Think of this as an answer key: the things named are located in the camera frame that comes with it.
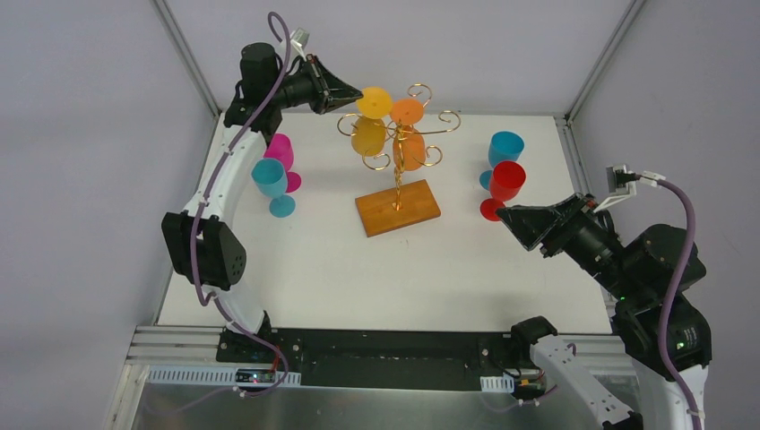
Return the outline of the orange wine glass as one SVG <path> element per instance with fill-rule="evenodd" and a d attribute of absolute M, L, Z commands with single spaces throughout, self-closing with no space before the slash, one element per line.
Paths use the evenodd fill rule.
<path fill-rule="evenodd" d="M 412 98 L 395 102 L 390 112 L 395 132 L 392 144 L 393 160 L 399 168 L 404 164 L 405 171 L 421 168 L 427 158 L 424 139 L 414 128 L 423 115 L 423 104 Z"/>

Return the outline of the gold rack with wooden base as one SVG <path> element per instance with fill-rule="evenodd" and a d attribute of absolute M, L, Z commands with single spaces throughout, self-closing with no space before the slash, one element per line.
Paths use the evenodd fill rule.
<path fill-rule="evenodd" d="M 393 104 L 401 99 L 407 98 L 418 100 L 423 104 L 423 119 L 426 114 L 426 109 L 432 101 L 433 91 L 427 84 L 415 82 L 408 87 L 404 97 L 400 99 L 393 98 Z M 349 138 L 350 145 L 351 125 L 357 117 L 358 109 L 356 106 L 354 112 L 342 115 L 337 121 L 338 133 Z M 427 158 L 422 164 L 422 167 L 417 170 L 433 168 L 440 164 L 444 159 L 442 149 L 434 144 L 426 143 L 426 138 L 431 135 L 453 133 L 457 131 L 462 124 L 460 115 L 452 110 L 443 110 L 437 115 L 437 120 L 445 124 L 443 128 L 423 131 L 419 128 L 419 123 L 422 119 L 414 125 L 414 128 L 424 139 L 425 154 Z M 386 136 L 384 147 L 379 154 L 373 157 L 359 156 L 351 146 L 352 150 L 359 156 L 365 168 L 375 172 L 390 171 L 393 173 L 393 187 L 383 191 L 366 194 L 355 199 L 358 215 L 367 237 L 377 237 L 400 228 L 410 227 L 441 216 L 439 205 L 426 179 L 420 179 L 411 183 L 404 182 L 404 175 L 406 173 L 417 170 L 405 171 L 403 169 L 404 164 L 402 164 L 400 168 L 395 165 L 392 150 L 395 132 L 394 123 L 390 118 L 390 114 L 384 118 L 384 122 L 386 125 Z"/>

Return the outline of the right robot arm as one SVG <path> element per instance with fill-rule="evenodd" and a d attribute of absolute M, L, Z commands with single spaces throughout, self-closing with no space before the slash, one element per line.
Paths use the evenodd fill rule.
<path fill-rule="evenodd" d="M 566 254 L 616 301 L 614 332 L 631 358 L 641 392 L 634 410 L 574 357 L 544 317 L 512 328 L 508 352 L 519 366 L 536 365 L 571 394 L 601 429 L 701 429 L 712 334 L 684 291 L 705 276 L 695 245 L 695 210 L 681 198 L 686 225 L 656 224 L 623 245 L 597 220 L 590 195 L 552 206 L 500 208 L 497 216 L 527 250 Z"/>

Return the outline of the pink wine glass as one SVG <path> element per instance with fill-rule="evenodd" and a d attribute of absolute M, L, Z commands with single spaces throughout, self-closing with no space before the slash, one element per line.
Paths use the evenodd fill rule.
<path fill-rule="evenodd" d="M 292 170 L 295 157 L 290 138 L 286 134 L 276 133 L 263 156 L 267 159 L 277 159 L 284 166 L 288 179 L 286 193 L 296 192 L 302 184 L 302 178 Z"/>

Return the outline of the teal wine glass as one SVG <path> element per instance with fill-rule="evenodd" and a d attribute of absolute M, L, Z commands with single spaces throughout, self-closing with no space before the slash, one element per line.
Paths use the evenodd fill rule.
<path fill-rule="evenodd" d="M 273 158 L 262 158 L 255 163 L 251 177 L 261 194 L 271 199 L 269 212 L 275 218 L 287 218 L 296 209 L 295 200 L 288 195 L 287 171 Z"/>

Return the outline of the blue wine glass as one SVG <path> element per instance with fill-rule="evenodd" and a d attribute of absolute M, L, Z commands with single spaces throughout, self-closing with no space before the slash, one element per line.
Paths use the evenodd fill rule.
<path fill-rule="evenodd" d="M 511 131 L 494 133 L 488 146 L 489 169 L 483 171 L 479 176 L 481 187 L 488 190 L 493 168 L 502 161 L 517 161 L 524 147 L 524 139 L 517 133 Z"/>

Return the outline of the yellow wine glass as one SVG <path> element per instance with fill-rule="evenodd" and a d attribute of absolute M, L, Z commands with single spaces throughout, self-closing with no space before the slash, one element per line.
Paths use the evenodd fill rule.
<path fill-rule="evenodd" d="M 379 154 L 385 142 L 384 118 L 390 114 L 393 98 L 381 87 L 366 87 L 356 102 L 358 117 L 351 125 L 351 146 L 363 157 Z"/>

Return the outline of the red wine glass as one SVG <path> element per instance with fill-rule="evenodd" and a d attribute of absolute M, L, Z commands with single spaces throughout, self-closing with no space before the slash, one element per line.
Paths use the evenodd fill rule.
<path fill-rule="evenodd" d="M 527 174 L 519 163 L 511 160 L 498 163 L 490 171 L 488 177 L 490 197 L 480 204 L 480 214 L 487 220 L 498 221 L 497 211 L 504 209 L 506 203 L 517 196 L 526 178 Z"/>

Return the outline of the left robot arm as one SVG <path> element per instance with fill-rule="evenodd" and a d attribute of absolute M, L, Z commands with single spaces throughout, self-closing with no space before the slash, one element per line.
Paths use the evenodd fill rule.
<path fill-rule="evenodd" d="M 215 305 L 227 327 L 242 334 L 239 350 L 258 363 L 272 354 L 273 338 L 262 331 L 268 315 L 243 280 L 246 249 L 232 229 L 238 202 L 272 145 L 283 110 L 307 105 L 323 115 L 359 100 L 362 92 L 317 56 L 291 50 L 280 55 L 263 42 L 242 48 L 239 68 L 215 160 L 184 209 L 164 215 L 161 231 L 174 272 L 193 286 L 201 305 Z"/>

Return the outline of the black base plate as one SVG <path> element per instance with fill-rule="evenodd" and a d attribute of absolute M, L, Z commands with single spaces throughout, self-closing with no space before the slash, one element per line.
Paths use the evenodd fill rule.
<path fill-rule="evenodd" d="M 527 346 L 502 332 L 348 331 L 279 328 L 264 343 L 225 329 L 222 363 L 278 364 L 311 387 L 478 391 L 483 377 L 540 372 Z"/>

